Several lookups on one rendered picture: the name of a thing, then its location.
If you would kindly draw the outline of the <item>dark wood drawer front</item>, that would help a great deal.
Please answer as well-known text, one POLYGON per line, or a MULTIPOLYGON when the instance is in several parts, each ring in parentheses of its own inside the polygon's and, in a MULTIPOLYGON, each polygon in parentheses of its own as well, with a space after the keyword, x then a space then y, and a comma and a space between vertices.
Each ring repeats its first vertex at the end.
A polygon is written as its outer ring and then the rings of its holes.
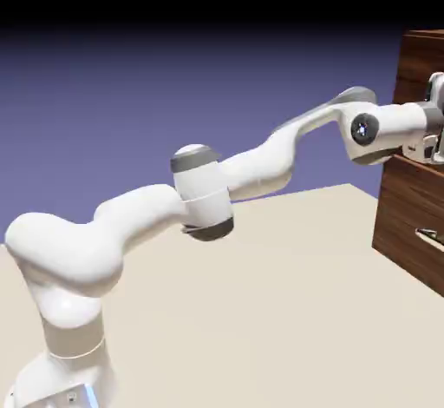
POLYGON ((424 101, 434 72, 444 72, 444 30, 407 31, 401 41, 393 102, 424 101))
POLYGON ((383 166, 372 247, 444 297, 444 253, 417 228, 444 234, 444 167, 396 155, 383 166))

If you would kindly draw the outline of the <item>dark wood cabinet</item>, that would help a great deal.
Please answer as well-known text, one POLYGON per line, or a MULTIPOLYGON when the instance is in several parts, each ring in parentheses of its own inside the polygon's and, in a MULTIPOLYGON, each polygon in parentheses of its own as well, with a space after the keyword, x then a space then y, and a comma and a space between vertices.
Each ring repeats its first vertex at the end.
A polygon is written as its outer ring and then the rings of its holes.
MULTIPOLYGON (((394 102, 423 99, 436 71, 444 72, 444 30, 407 31, 394 102)), ((444 297, 444 166, 402 155, 383 165, 372 247, 444 297)))

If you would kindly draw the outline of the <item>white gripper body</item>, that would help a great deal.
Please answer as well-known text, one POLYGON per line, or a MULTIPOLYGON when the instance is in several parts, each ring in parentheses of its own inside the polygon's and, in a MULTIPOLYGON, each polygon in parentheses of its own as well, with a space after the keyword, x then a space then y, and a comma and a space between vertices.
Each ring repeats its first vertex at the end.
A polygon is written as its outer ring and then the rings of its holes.
POLYGON ((437 141, 432 150, 432 163, 444 165, 444 72, 433 73, 428 82, 428 105, 434 111, 437 141))

